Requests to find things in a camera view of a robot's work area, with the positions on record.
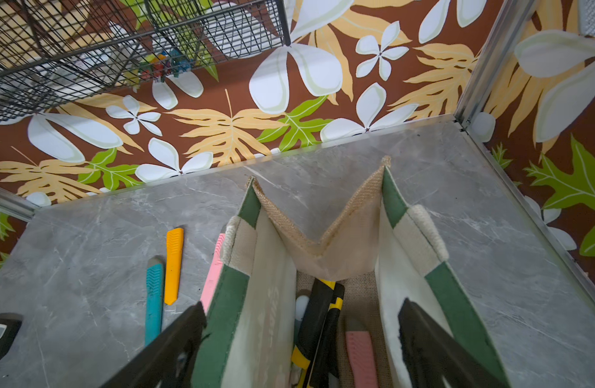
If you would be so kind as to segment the pink art knife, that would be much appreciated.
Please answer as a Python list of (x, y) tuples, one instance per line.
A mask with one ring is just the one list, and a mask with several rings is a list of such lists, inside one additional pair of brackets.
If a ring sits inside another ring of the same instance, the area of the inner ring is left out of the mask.
[(222, 246), (224, 243), (224, 239), (226, 237), (226, 228), (223, 228), (221, 233), (218, 236), (218, 240), (215, 245), (215, 249), (213, 252), (213, 259), (210, 266), (210, 270), (208, 275), (205, 279), (205, 284), (202, 289), (202, 293), (200, 296), (200, 302), (203, 305), (203, 309), (205, 313), (208, 313), (211, 302), (213, 301), (213, 296), (215, 290), (217, 288), (217, 284), (219, 278), (222, 273), (223, 269), (223, 261), (221, 259), (222, 256)]
[(346, 349), (355, 388), (378, 388), (378, 374), (373, 343), (368, 331), (345, 333)]

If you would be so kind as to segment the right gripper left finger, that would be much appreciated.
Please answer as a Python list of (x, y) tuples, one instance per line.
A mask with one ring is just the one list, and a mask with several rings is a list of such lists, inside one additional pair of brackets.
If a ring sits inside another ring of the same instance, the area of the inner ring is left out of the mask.
[(187, 308), (103, 386), (191, 387), (206, 326), (207, 319), (200, 302)]

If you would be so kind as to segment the green burlap christmas pouch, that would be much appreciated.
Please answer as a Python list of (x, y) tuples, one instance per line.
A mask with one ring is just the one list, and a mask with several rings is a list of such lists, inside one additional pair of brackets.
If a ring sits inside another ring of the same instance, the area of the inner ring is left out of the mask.
[(316, 242), (250, 179), (226, 227), (221, 259), (194, 387), (292, 387), (295, 300), (299, 291), (310, 292), (315, 278), (344, 286), (336, 333), (339, 387), (355, 387), (345, 342), (350, 330), (370, 333), (378, 387), (413, 387), (399, 339), (405, 299), (509, 385), (436, 226), (423, 206), (401, 196), (388, 159)]

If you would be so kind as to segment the orange art knife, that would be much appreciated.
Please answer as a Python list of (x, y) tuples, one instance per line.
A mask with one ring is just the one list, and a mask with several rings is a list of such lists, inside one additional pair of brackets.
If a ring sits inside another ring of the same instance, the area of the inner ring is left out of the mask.
[(184, 229), (179, 227), (168, 231), (164, 303), (170, 306), (176, 302), (179, 294), (183, 249)]

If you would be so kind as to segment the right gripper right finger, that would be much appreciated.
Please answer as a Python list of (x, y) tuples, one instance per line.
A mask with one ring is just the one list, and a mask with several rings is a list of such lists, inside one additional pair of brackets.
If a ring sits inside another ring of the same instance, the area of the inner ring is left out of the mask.
[(413, 387), (504, 387), (422, 307), (405, 299), (398, 314), (404, 364)]

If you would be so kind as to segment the grey art knife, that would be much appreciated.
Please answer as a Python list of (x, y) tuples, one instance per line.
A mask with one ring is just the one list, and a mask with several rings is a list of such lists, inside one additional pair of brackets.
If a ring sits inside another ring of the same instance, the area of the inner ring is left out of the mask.
[(308, 290), (301, 290), (297, 293), (295, 300), (295, 312), (294, 312), (294, 343), (298, 341), (298, 334), (302, 325), (302, 320), (306, 313), (308, 303), (310, 301), (310, 292)]

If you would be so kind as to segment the teal art knife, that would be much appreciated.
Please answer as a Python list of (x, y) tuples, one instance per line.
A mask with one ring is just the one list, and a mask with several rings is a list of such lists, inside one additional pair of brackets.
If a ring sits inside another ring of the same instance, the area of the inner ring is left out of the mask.
[(146, 346), (162, 331), (164, 280), (163, 260), (160, 256), (154, 256), (148, 261), (146, 269)]

